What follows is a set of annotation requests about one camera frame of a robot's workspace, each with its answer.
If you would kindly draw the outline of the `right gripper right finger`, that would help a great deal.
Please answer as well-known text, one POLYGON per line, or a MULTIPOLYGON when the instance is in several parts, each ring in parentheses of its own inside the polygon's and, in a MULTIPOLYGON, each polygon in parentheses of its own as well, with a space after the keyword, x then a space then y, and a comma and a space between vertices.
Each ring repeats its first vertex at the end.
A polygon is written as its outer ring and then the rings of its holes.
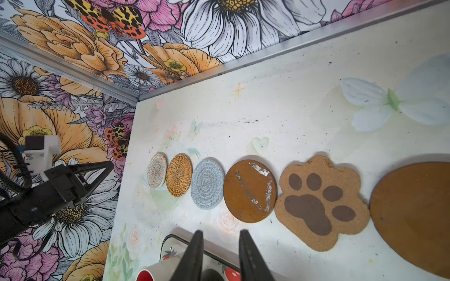
POLYGON ((248 230, 240 231, 239 262, 242 281, 275 281, 248 230))

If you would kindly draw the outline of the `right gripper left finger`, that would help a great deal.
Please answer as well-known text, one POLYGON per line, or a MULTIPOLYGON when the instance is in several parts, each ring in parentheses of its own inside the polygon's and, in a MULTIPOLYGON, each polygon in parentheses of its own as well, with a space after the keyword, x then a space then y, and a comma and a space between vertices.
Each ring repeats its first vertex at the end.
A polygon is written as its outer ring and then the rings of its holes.
POLYGON ((203 232, 197 230, 171 276, 170 281, 200 281, 202 275, 203 253, 203 232))

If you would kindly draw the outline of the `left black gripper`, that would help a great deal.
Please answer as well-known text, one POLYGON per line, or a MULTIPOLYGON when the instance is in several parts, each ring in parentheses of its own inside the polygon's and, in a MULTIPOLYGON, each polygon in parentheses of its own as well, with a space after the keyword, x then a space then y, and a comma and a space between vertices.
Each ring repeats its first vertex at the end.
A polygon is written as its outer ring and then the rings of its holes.
POLYGON ((112 161, 60 165, 45 172, 49 180, 1 201, 1 244, 66 207, 76 207, 108 177, 112 161))

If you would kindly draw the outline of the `glossy brown wooden coaster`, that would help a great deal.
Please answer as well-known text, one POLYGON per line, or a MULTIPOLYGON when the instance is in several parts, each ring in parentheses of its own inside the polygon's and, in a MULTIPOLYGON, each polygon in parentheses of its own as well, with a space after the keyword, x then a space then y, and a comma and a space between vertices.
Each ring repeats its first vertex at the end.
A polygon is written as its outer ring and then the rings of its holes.
POLYGON ((238 220, 257 223, 267 218, 277 199, 277 183, 263 163, 244 159, 227 172, 223 197, 228 210, 238 220))

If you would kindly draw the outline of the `multicolour rope coaster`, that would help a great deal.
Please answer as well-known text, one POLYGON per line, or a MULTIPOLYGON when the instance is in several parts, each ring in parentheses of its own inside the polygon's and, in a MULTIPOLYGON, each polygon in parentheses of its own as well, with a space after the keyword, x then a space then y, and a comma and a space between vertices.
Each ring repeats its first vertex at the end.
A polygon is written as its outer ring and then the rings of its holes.
POLYGON ((151 189, 160 189, 166 179, 168 162, 166 156, 157 152, 151 159, 147 168, 147 183, 151 189))

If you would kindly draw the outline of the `grey crochet coaster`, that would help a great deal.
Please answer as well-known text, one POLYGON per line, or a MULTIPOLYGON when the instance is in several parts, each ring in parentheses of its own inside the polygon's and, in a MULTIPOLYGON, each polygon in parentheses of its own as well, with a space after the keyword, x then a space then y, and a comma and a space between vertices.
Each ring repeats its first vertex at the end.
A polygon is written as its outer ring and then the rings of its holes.
POLYGON ((223 199, 225 172, 213 158, 204 159, 195 168, 191 180, 191 197, 201 210, 215 208, 223 199))

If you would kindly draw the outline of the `cork paw print coaster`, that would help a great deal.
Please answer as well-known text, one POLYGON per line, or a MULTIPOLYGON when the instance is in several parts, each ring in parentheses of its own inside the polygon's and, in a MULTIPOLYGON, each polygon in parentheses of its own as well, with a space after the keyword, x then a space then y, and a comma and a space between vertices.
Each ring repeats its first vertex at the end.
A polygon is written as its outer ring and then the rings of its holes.
POLYGON ((325 156, 287 166, 280 187, 277 219, 315 251, 331 250, 339 235, 358 234, 369 223, 369 207, 359 196, 359 174, 349 167, 335 167, 325 156))

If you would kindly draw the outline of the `woven rattan coaster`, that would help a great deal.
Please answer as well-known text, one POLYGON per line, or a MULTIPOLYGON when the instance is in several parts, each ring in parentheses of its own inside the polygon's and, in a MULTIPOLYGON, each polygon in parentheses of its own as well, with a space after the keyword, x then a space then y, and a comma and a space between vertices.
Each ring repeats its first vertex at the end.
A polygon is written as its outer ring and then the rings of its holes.
POLYGON ((177 154, 169 163, 166 171, 166 185, 174 197, 183 196, 191 186, 193 167, 189 156, 177 154))

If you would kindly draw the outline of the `matte brown wooden coaster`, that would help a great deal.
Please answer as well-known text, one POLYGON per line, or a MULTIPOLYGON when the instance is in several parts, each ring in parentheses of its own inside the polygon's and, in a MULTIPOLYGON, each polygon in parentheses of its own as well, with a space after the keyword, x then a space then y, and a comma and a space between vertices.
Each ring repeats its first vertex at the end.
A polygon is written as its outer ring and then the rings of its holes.
POLYGON ((370 198, 375 228, 403 259, 450 277, 450 164, 421 162, 386 174, 370 198))

